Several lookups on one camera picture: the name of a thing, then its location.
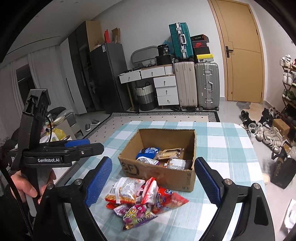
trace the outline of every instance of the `door frame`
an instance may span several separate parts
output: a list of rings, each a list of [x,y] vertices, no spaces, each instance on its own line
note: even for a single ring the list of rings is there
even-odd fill
[[[249,4],[247,3],[242,3],[242,2],[238,2],[238,1],[234,1],[234,0],[220,0],[220,1],[226,1],[226,2],[234,2],[234,3],[238,3],[238,4],[242,4],[245,6],[248,6],[251,15],[253,17],[257,32],[258,32],[258,37],[259,37],[259,42],[260,42],[260,49],[261,49],[261,55],[262,55],[262,97],[261,97],[261,104],[263,103],[263,99],[264,99],[264,85],[265,85],[265,63],[264,63],[264,53],[263,53],[263,46],[262,46],[262,41],[261,41],[261,36],[260,36],[260,31],[256,22],[256,19],[254,17],[253,11],[250,7]],[[223,57],[223,68],[224,68],[224,94],[225,94],[225,99],[226,101],[228,100],[228,72],[227,72],[227,61],[226,61],[226,52],[225,52],[225,45],[224,45],[224,40],[223,40],[223,35],[222,35],[222,29],[223,31],[226,31],[226,28],[224,26],[221,26],[218,20],[218,16],[215,10],[215,6],[218,7],[218,4],[216,2],[216,0],[208,0],[208,3],[210,5],[210,8],[212,10],[215,22],[216,22],[216,26],[217,26],[217,30],[218,30],[218,35],[219,35],[219,39],[220,39],[220,44],[221,44],[221,50],[222,50],[222,57]]]

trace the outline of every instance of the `ceiling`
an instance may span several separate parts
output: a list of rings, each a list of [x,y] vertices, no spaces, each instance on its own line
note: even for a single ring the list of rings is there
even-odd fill
[[[43,47],[62,43],[83,21],[92,20],[120,1],[53,0],[22,30],[3,64]]]

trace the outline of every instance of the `human hand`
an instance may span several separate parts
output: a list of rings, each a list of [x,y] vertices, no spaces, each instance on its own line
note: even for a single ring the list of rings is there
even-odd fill
[[[54,173],[54,171],[52,170],[50,172],[50,175],[49,175],[49,178],[48,178],[48,182],[47,184],[45,184],[44,186],[41,187],[40,189],[40,198],[38,199],[38,203],[40,203],[41,201],[41,198],[42,198],[42,195],[45,191],[45,188],[48,184],[50,183],[54,183],[53,180],[56,180],[56,175]],[[30,197],[37,197],[37,191],[36,189],[32,186],[32,184],[27,180],[25,179],[24,177],[21,176],[21,173],[20,171],[16,172],[15,174],[13,174],[11,176],[11,179],[13,180],[19,194],[20,194],[20,197],[22,199],[23,202],[26,202],[26,194]]]

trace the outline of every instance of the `teal suitcase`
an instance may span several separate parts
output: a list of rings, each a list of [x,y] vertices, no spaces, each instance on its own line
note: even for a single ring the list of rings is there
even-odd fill
[[[169,27],[176,57],[186,59],[194,56],[187,23],[174,23]]]

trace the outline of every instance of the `silver suitcase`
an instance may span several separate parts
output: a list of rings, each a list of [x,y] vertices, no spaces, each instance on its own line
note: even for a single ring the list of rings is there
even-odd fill
[[[195,65],[198,104],[200,110],[219,110],[220,82],[216,63],[205,62]]]
[[[197,88],[194,62],[174,64],[180,107],[197,107]]]

